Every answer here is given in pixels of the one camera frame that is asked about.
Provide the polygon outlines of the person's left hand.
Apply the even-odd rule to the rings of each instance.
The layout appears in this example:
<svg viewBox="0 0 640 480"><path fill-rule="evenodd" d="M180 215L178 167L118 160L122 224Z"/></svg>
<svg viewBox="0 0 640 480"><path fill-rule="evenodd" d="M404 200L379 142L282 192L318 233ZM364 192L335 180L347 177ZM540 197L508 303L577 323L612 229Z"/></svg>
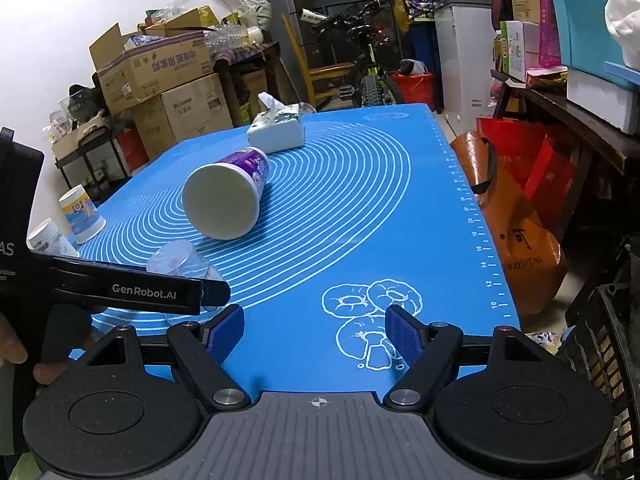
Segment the person's left hand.
<svg viewBox="0 0 640 480"><path fill-rule="evenodd" d="M28 358L27 351L4 316L0 318L0 358L1 364L5 362L23 364ZM61 362L36 364L34 367L35 381L40 385L51 385L70 367L71 362L71 359L66 359Z"/></svg>

